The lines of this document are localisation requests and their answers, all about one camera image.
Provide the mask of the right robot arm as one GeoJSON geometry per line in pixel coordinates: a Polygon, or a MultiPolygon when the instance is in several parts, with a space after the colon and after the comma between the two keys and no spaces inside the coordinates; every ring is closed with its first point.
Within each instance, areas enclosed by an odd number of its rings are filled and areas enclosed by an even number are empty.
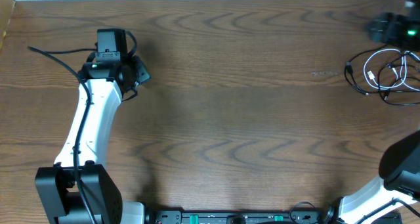
{"type": "MultiPolygon", "coordinates": [[[[398,54],[382,66],[383,70],[392,70],[395,79],[386,85],[381,82],[380,73],[364,69],[364,78],[372,88],[367,91],[356,82],[352,62],[348,60],[344,67],[344,77],[355,91],[379,95],[386,104],[390,104],[392,93],[419,92],[419,88],[408,85],[409,81],[419,80],[409,75],[411,68],[418,72],[419,65],[412,66],[408,62],[408,58],[419,62],[419,0],[405,0],[405,6],[408,15],[384,12],[367,25],[369,38],[381,44],[367,51],[370,57],[390,51],[398,54]]],[[[419,215],[413,208],[418,201],[419,132],[415,132],[391,145],[381,158],[378,176],[354,194],[338,198],[320,223],[400,223],[394,210],[403,206],[419,215]]]]}

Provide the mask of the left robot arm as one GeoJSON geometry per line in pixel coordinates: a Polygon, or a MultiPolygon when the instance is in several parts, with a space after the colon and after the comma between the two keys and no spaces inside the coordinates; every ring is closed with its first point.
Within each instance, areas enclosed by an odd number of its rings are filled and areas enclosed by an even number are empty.
{"type": "Polygon", "coordinates": [[[146,208],[128,202],[106,171],[114,116],[129,91],[150,80],[134,35],[124,29],[97,31],[95,49],[72,74],[79,99],[66,142],[52,166],[37,170],[35,187],[49,223],[145,223],[146,208]]]}

